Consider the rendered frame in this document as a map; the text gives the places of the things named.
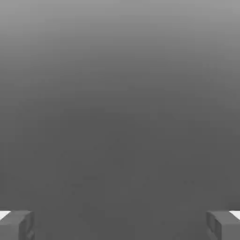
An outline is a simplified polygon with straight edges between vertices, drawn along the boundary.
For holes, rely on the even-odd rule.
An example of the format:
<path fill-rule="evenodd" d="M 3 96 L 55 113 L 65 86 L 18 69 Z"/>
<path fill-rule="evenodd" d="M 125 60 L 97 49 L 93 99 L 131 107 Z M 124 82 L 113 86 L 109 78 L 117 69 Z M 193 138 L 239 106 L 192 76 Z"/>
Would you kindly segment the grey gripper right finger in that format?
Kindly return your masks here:
<path fill-rule="evenodd" d="M 240 210 L 206 212 L 209 240 L 240 240 Z"/>

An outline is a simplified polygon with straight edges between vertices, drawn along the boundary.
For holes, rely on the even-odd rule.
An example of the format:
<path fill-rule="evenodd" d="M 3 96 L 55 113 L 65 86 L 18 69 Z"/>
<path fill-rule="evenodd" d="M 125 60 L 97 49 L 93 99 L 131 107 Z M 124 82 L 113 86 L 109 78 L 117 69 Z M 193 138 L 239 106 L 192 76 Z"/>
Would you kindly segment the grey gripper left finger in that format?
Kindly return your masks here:
<path fill-rule="evenodd" d="M 0 240 L 35 240 L 35 214 L 30 210 L 0 210 Z"/>

